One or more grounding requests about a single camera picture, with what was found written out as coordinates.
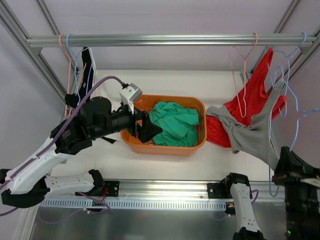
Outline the blue wire hanger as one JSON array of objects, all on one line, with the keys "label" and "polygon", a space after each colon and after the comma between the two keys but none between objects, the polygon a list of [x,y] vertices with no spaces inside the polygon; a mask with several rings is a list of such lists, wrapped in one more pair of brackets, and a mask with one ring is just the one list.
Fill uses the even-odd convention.
[{"label": "blue wire hanger", "polygon": [[[290,148],[289,148],[290,151],[293,150],[293,148],[294,148],[294,146],[295,146],[295,143],[296,143],[296,141],[297,141],[298,134],[299,134],[299,128],[300,128],[300,121],[301,121],[303,118],[305,118],[306,116],[308,116],[309,114],[320,112],[320,109],[318,109],[318,108],[310,109],[310,110],[307,110],[307,111],[299,109],[299,100],[298,100],[298,97],[297,97],[297,95],[294,93],[294,91],[291,89],[291,87],[289,86],[289,79],[290,79],[290,76],[291,76],[291,65],[290,65],[291,59],[292,59],[292,57],[295,55],[295,53],[298,51],[298,49],[300,49],[300,48],[302,47],[302,45],[305,43],[305,41],[306,41],[306,39],[307,39],[307,34],[306,34],[306,32],[302,32],[301,34],[303,35],[303,41],[302,41],[302,43],[298,44],[297,47],[296,47],[290,54],[286,55],[286,53],[283,52],[283,51],[275,50],[275,52],[282,53],[283,56],[284,56],[284,58],[287,59],[287,66],[288,66],[288,68],[287,68],[287,79],[285,80],[285,85],[284,85],[284,87],[285,87],[284,96],[287,95],[287,92],[288,92],[288,90],[289,90],[289,92],[293,95],[294,100],[295,100],[295,111],[296,111],[297,113],[299,113],[299,114],[302,114],[302,115],[296,120],[296,130],[295,130],[295,135],[294,135],[292,144],[291,144],[291,146],[290,146]],[[281,71],[282,71],[282,77],[284,77],[285,74],[284,74],[284,71],[283,71],[283,67],[280,65],[278,68],[281,69]],[[278,71],[277,69],[274,71],[274,81],[273,81],[273,78],[270,77],[270,81],[271,81],[272,87],[273,87],[274,84],[276,83],[276,76],[277,76],[277,71]],[[280,113],[280,115],[281,115],[282,118],[285,118],[285,117],[287,116],[287,114],[288,114],[287,103],[285,103],[284,109],[285,109],[284,115],[282,114],[281,110],[279,110],[279,113]],[[272,121],[272,120],[271,120],[271,115],[270,115],[270,116],[269,116],[270,126],[269,126],[269,129],[268,129],[268,137],[269,137],[269,140],[271,140],[271,130],[272,130],[271,121]],[[275,198],[275,197],[277,197],[277,195],[278,195],[279,186],[277,186],[276,191],[275,191],[275,193],[273,194],[273,193],[272,193],[272,188],[271,188],[271,167],[269,167],[269,169],[268,169],[268,177],[269,177],[269,179],[268,179],[269,194],[270,194],[270,196],[271,196],[272,198]]]},{"label": "blue wire hanger", "polygon": [[84,67],[83,67],[83,70],[80,71],[80,73],[78,73],[79,69],[77,67],[77,60],[78,60],[78,57],[79,55],[88,50],[89,48],[88,47],[82,47],[81,51],[79,51],[77,54],[75,54],[72,49],[70,48],[69,46],[69,37],[72,36],[72,34],[68,34],[66,36],[66,50],[67,50],[67,55],[68,55],[68,60],[69,60],[69,67],[70,67],[70,70],[71,71],[71,66],[72,66],[72,63],[73,61],[74,62],[74,81],[75,81],[75,96],[78,97],[78,102],[76,105],[78,105],[81,101],[81,97],[80,97],[80,87],[81,87],[81,83],[82,83],[82,79],[83,79],[83,73],[84,73],[84,70],[86,68],[86,64],[84,64]]}]

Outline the green tank top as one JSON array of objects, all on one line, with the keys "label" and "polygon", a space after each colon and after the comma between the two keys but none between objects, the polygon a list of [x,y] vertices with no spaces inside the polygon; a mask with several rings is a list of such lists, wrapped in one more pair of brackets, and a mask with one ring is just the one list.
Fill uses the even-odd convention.
[{"label": "green tank top", "polygon": [[195,147],[196,127],[200,124],[196,109],[185,108],[176,102],[159,101],[149,112],[153,124],[162,132],[153,138],[157,146]]}]

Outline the white tank top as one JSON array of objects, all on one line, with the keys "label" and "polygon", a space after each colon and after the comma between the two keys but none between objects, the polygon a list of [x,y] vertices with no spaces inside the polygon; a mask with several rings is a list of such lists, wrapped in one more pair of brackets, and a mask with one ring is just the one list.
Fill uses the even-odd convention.
[{"label": "white tank top", "polygon": [[[89,54],[91,57],[91,60],[93,61],[92,67],[93,67],[93,81],[92,85],[94,86],[97,84],[101,79],[106,77],[105,74],[100,73],[97,70],[97,66],[95,63],[94,58],[94,50],[90,47],[89,48]],[[106,80],[104,83],[102,83],[91,95],[91,97],[104,97],[110,100],[111,102],[111,110],[117,110],[121,106],[121,97],[120,97],[120,90],[122,89],[121,84],[114,79]]]}]

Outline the grey tank top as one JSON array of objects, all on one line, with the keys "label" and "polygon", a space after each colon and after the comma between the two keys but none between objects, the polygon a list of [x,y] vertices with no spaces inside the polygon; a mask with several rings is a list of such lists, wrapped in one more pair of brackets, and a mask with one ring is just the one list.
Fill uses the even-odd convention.
[{"label": "grey tank top", "polygon": [[273,90],[261,112],[252,116],[249,126],[237,121],[225,106],[220,108],[210,106],[207,109],[208,116],[217,117],[222,123],[229,137],[233,154],[238,152],[247,153],[266,163],[272,170],[276,169],[279,158],[269,139],[270,119],[272,110],[281,95],[285,83],[281,78],[274,84]]}]

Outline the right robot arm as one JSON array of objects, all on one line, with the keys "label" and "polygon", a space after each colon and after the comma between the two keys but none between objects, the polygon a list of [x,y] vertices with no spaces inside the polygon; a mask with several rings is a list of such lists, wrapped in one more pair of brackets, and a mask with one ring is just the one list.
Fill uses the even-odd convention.
[{"label": "right robot arm", "polygon": [[[263,219],[276,230],[279,214],[285,215],[284,238],[286,240],[318,240],[320,238],[320,170],[305,162],[289,147],[283,146],[272,182],[284,188],[284,209],[276,206]],[[251,185],[248,177],[230,173],[225,177],[223,193],[233,199],[236,216],[234,240],[263,240],[264,234],[259,227],[251,202]]]}]

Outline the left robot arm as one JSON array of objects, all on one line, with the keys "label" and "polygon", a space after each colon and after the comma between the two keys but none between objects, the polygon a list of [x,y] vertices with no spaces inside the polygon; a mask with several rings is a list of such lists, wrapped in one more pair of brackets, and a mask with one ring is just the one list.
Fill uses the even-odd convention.
[{"label": "left robot arm", "polygon": [[30,159],[15,169],[1,169],[2,203],[26,209],[53,195],[102,195],[106,183],[98,170],[91,169],[72,176],[51,176],[48,173],[58,164],[91,147],[96,139],[124,130],[141,143],[150,141],[163,131],[151,122],[145,110],[130,110],[125,104],[118,110],[112,110],[109,99],[92,98],[75,116],[70,116],[52,130]]}]

